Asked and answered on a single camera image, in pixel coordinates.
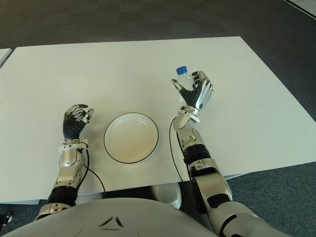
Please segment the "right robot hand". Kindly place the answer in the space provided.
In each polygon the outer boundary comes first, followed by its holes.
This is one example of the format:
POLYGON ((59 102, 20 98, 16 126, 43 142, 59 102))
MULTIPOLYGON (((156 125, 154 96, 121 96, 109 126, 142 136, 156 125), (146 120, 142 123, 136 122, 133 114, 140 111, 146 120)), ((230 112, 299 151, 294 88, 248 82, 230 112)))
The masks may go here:
POLYGON ((195 71, 191 74, 192 82, 190 88, 185 88, 178 80, 171 82, 179 92, 182 102, 180 109, 193 108, 199 113, 203 110, 213 94, 213 85, 204 71, 195 71))

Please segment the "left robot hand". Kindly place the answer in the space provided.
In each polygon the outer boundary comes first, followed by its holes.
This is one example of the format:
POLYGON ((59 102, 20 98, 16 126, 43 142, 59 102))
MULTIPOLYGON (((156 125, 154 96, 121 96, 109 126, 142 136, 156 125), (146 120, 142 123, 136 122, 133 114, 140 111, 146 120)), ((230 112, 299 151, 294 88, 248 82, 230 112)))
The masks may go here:
POLYGON ((89 109, 88 105, 75 104, 66 110, 63 120, 63 136, 64 140, 79 139, 84 127, 90 122, 94 109, 89 109))

